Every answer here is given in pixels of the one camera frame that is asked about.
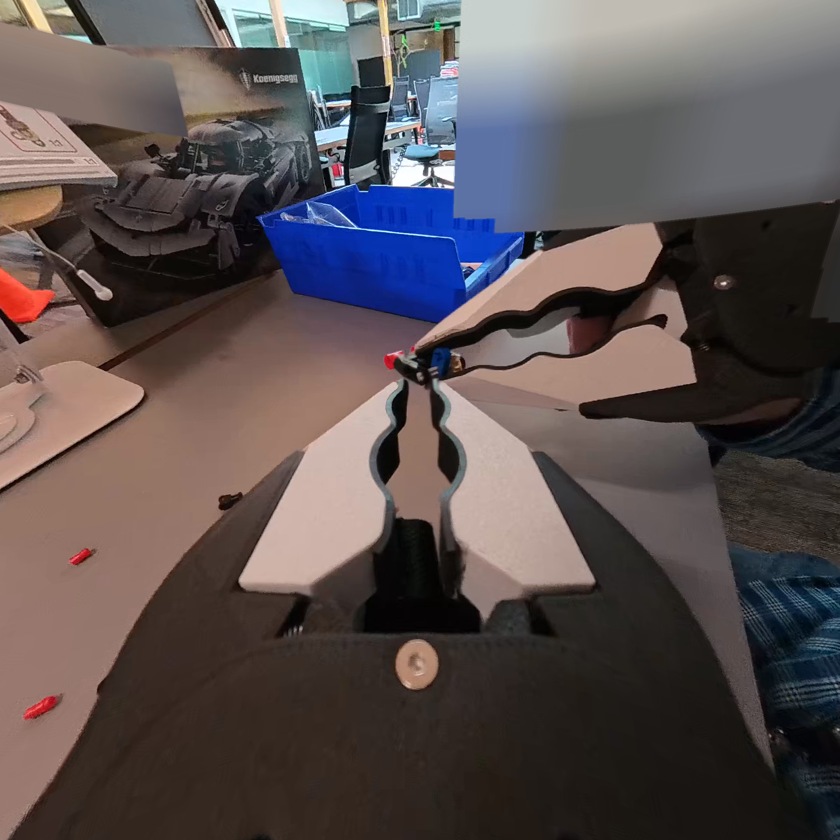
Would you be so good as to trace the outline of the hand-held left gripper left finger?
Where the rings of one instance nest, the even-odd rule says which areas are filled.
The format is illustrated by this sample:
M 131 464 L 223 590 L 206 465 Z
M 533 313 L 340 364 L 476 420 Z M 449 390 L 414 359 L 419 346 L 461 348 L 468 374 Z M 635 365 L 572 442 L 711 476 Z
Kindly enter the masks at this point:
M 304 595 L 355 611 L 375 591 L 391 536 L 408 383 L 388 385 L 303 452 L 238 578 L 246 592 Z

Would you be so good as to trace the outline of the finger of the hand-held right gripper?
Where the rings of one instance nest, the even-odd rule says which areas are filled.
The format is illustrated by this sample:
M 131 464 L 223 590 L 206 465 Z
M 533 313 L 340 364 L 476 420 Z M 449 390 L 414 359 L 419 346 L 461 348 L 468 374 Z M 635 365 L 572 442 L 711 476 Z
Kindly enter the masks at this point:
M 447 350 L 465 361 L 527 361 L 571 354 L 564 328 L 585 305 L 622 309 L 653 283 L 663 243 L 652 224 L 618 227 L 542 250 L 447 316 L 416 342 L 429 361 Z
M 567 315 L 526 329 L 503 329 L 458 349 L 458 393 L 472 402 L 577 410 L 618 396 L 694 384 L 682 316 L 638 317 L 596 349 L 572 354 Z

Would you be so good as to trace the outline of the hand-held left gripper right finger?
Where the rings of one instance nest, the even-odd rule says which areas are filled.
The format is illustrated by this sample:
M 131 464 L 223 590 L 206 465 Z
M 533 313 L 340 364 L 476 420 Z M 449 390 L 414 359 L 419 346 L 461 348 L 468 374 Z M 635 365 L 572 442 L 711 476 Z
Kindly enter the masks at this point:
M 594 591 L 595 577 L 531 449 L 446 384 L 429 391 L 438 433 L 444 589 L 486 621 L 502 602 Z

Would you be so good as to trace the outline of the black lego gear assembly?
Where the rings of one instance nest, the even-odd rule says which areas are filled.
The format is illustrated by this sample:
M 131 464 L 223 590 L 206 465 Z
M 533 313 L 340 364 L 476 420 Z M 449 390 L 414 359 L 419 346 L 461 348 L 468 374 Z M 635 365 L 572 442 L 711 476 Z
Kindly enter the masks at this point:
M 447 348 L 418 353 L 410 351 L 387 353 L 383 357 L 385 368 L 398 373 L 402 378 L 423 387 L 433 382 L 446 381 L 466 372 L 462 355 Z

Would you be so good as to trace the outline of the person's right forearm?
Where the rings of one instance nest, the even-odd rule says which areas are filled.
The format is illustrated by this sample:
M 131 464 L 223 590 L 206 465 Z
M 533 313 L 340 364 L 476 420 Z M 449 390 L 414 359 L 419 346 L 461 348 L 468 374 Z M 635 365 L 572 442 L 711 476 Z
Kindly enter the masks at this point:
M 781 425 L 698 426 L 709 445 L 769 459 L 792 459 L 804 466 L 839 472 L 839 370 L 823 369 L 814 393 Z

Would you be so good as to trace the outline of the black lego set box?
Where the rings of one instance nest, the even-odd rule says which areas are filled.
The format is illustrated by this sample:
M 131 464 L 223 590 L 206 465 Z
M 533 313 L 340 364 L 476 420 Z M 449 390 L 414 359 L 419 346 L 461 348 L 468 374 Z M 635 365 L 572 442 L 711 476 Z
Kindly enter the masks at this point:
M 277 270 L 259 217 L 323 193 L 298 49 L 117 50 L 171 66 L 187 131 L 75 124 L 117 183 L 65 186 L 35 231 L 58 255 L 37 255 L 38 288 L 107 328 Z

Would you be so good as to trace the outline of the lego instruction booklet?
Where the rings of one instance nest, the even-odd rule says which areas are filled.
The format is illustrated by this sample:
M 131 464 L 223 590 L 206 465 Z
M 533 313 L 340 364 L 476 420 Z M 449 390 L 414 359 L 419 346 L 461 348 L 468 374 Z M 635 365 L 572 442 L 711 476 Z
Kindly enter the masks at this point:
M 54 113 L 1 103 L 2 192 L 117 182 L 117 175 Z

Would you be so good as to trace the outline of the person's right hand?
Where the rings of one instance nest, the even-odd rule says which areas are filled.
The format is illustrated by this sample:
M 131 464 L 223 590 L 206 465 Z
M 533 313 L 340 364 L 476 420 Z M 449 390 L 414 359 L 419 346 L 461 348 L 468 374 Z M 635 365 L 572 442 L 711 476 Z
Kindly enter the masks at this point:
M 609 335 L 613 321 L 612 316 L 584 318 L 581 315 L 575 315 L 570 318 L 566 322 L 570 354 L 589 353 Z

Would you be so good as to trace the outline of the blue plastic bin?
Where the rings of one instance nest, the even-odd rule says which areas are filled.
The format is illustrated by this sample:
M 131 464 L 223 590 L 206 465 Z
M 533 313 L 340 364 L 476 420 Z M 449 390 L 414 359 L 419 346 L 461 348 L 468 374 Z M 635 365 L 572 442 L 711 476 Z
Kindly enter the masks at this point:
M 290 289 L 440 322 L 505 274 L 522 233 L 454 215 L 455 193 L 433 187 L 342 187 L 261 215 Z

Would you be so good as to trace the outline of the teal seat office chair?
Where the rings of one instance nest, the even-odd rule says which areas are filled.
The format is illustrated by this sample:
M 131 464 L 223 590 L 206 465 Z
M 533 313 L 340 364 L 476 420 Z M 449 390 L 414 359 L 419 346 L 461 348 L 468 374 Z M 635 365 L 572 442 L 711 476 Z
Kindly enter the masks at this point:
M 442 153 L 456 142 L 458 81 L 457 77 L 434 77 L 427 84 L 423 142 L 407 146 L 404 154 L 404 160 L 423 167 L 423 178 L 413 187 L 455 187 L 438 170 L 446 164 Z

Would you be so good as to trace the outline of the black mesh office chair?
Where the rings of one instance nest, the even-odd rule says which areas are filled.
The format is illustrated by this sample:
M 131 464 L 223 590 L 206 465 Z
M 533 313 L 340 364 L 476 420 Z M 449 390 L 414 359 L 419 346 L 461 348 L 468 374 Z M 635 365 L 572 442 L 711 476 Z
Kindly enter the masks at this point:
M 350 123 L 343 152 L 346 186 L 366 192 L 373 184 L 386 184 L 383 173 L 383 143 L 391 109 L 389 86 L 354 86 L 350 94 Z

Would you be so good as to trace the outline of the person's plaid shirt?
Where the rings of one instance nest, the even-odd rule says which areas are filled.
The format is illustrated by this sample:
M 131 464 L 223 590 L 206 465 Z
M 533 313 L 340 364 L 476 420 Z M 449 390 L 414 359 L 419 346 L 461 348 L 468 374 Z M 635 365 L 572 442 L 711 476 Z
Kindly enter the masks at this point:
M 728 545 L 780 781 L 813 838 L 839 838 L 839 568 Z

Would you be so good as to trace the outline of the red and black handheld tool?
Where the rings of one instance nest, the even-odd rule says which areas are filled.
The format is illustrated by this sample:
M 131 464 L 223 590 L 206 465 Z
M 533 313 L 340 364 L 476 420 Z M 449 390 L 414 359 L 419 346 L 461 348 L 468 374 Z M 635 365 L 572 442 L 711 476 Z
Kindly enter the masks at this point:
M 1 309 L 15 324 L 36 321 L 55 299 L 53 290 L 29 289 L 5 269 L 1 276 Z

